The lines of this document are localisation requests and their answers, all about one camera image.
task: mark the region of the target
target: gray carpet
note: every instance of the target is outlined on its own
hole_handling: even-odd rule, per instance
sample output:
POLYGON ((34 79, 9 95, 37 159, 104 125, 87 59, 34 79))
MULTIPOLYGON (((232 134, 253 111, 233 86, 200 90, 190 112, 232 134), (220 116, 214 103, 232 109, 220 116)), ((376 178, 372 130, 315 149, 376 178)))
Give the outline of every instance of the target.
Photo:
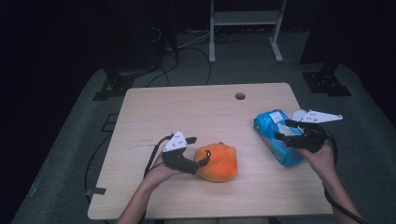
MULTIPOLYGON (((343 115, 343 120, 323 125, 338 141, 339 175, 369 223, 394 223, 394 127, 363 88, 356 74, 343 65, 337 68, 335 75, 347 86, 352 96, 329 97, 327 94, 311 93, 302 72, 318 71, 321 64, 299 65, 308 33, 280 33, 278 45, 285 60, 283 63, 276 62, 268 36, 250 34, 236 43, 217 45, 217 61, 211 65, 208 84, 287 82, 301 108, 343 115)), ((179 35, 178 44, 182 45, 196 37, 179 35)), ((206 53, 208 51, 207 42, 193 47, 206 53)), ((175 58, 165 56, 163 69, 170 69, 175 62, 175 58)), ((161 72, 157 70, 137 78, 133 88, 146 87, 161 72)), ((202 52, 183 49, 177 67, 168 73, 169 84, 204 85, 208 73, 209 64, 202 52)), ((26 197, 13 223, 100 222, 87 217, 89 203, 84 187, 85 173, 90 158, 98 149, 87 173, 88 189, 94 188, 109 143, 109 139, 106 140, 109 133, 103 132, 102 128, 109 114, 119 113, 123 100, 122 97, 109 97, 106 101, 92 100, 105 80, 103 70, 92 74, 43 164, 35 182, 35 192, 26 197)), ((152 82, 150 87, 166 85, 166 79, 162 76, 152 82)), ((111 130, 113 126, 109 123, 106 130, 111 130)), ((283 224, 335 222, 332 216, 280 217, 279 220, 283 224)))

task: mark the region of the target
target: person's left hand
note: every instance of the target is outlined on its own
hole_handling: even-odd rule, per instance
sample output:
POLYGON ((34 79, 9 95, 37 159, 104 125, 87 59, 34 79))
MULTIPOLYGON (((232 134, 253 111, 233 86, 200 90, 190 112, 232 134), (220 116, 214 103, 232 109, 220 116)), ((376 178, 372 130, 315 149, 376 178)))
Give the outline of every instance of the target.
POLYGON ((179 174, 183 174, 183 172, 165 166, 163 163, 163 153, 161 152, 152 164, 150 171, 143 179, 143 182, 156 189, 163 181, 169 179, 173 175, 179 174))

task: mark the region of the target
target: hand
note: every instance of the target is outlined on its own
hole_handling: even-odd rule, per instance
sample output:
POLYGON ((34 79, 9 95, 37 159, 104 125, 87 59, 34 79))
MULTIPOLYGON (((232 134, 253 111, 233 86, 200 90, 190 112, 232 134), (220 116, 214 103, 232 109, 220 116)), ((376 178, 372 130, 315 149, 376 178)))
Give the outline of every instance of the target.
POLYGON ((322 148, 316 153, 312 153, 304 148, 297 148, 297 151, 306 158, 320 179, 326 181, 335 175, 332 147, 333 145, 328 139, 324 142, 322 148))
POLYGON ((156 189, 160 184, 172 177, 173 175, 183 174, 178 170, 171 169, 163 163, 163 153, 161 152, 155 162, 152 164, 150 171, 143 179, 142 183, 152 186, 156 189))

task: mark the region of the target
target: round hole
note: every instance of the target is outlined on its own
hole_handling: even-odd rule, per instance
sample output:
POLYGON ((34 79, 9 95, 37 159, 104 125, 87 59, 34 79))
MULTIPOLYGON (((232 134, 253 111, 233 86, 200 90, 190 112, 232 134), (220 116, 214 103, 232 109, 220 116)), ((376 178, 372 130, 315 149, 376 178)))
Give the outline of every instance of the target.
POLYGON ((235 95, 235 98, 236 98, 237 100, 245 100, 245 98, 247 98, 247 97, 246 97, 246 95, 245 95, 244 93, 238 92, 238 93, 235 95))

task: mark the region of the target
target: person's right hand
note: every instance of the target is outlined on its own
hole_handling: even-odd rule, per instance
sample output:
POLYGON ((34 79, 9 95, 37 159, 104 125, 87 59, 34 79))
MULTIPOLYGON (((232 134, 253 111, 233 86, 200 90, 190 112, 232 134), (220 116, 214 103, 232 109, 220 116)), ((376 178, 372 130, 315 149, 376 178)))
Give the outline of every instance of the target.
POLYGON ((322 181, 326 182, 326 180, 335 175, 334 154, 332 143, 329 139, 324 142, 322 148, 316 153, 304 148, 297 148, 297 151, 306 158, 322 181))

